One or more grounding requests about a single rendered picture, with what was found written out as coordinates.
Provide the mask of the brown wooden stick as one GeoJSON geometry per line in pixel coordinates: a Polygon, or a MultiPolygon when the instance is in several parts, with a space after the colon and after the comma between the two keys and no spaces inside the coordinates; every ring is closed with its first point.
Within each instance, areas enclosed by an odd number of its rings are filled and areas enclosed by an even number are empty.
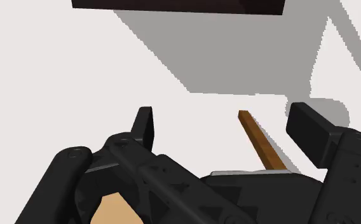
{"type": "Polygon", "coordinates": [[[238,119],[263,166],[267,170],[286,170],[285,164],[263,134],[254,117],[248,111],[239,110],[238,119]]]}

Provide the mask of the light tan flat board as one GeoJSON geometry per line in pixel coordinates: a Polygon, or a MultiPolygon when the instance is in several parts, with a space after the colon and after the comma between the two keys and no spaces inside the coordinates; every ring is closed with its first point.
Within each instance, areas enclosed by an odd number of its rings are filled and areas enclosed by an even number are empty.
{"type": "Polygon", "coordinates": [[[143,224],[119,193],[102,197],[90,224],[143,224]]]}

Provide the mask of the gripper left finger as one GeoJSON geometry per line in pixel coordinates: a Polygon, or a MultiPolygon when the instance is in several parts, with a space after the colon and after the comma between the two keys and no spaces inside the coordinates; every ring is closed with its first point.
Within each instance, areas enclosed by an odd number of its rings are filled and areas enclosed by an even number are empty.
{"type": "Polygon", "coordinates": [[[92,224],[102,199],[120,194],[143,224],[257,224],[237,204],[166,155],[155,155],[153,111],[101,150],[59,151],[15,224],[92,224]]]}

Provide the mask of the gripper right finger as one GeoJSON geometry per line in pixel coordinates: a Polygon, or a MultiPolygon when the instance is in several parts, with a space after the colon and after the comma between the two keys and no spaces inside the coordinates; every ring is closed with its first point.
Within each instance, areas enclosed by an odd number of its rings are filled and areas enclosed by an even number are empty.
{"type": "Polygon", "coordinates": [[[361,224],[361,132],[333,125],[304,102],[291,104],[286,132],[327,170],[309,224],[361,224]]]}

